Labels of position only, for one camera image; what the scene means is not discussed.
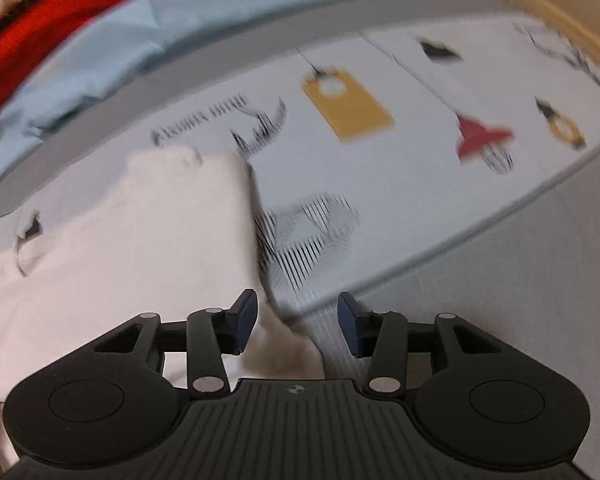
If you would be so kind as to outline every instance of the light blue cloth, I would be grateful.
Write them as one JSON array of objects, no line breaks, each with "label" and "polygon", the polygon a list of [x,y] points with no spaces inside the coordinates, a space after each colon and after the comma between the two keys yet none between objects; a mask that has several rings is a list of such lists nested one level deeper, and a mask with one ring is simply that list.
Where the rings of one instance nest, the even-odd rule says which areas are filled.
[{"label": "light blue cloth", "polygon": [[335,0],[128,0],[74,34],[0,112],[0,176],[62,118],[106,98],[183,46],[236,25]]}]

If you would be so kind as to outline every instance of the yellow lamp illustration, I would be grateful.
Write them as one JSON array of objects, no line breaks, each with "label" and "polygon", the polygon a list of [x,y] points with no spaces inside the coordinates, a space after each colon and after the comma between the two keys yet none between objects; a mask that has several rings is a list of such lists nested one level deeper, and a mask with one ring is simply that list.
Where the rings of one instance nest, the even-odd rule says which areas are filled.
[{"label": "yellow lamp illustration", "polygon": [[574,150],[582,150],[587,147],[584,136],[580,133],[578,126],[572,119],[560,115],[546,101],[536,99],[536,105],[538,105],[538,110],[540,110],[540,113],[547,120],[552,136],[560,140],[560,142],[570,145]]}]

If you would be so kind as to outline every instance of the metal screw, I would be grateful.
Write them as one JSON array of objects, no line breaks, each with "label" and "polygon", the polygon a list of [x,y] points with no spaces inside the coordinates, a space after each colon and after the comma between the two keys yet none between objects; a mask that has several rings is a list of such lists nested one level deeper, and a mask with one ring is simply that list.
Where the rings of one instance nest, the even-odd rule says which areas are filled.
[{"label": "metal screw", "polygon": [[193,381],[195,390],[203,393],[217,392],[224,387],[224,381],[220,377],[204,376]]},{"label": "metal screw", "polygon": [[393,377],[376,377],[369,381],[369,387],[380,394],[392,394],[400,389],[400,381]]}]

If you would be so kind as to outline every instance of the light blue fabric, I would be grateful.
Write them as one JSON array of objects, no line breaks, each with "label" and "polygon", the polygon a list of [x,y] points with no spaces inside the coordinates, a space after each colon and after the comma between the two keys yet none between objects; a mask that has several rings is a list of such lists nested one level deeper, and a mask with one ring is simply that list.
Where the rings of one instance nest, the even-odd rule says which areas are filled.
[{"label": "light blue fabric", "polygon": [[74,34],[0,112],[0,176],[67,115],[102,100],[183,44],[334,0],[128,0]]}]

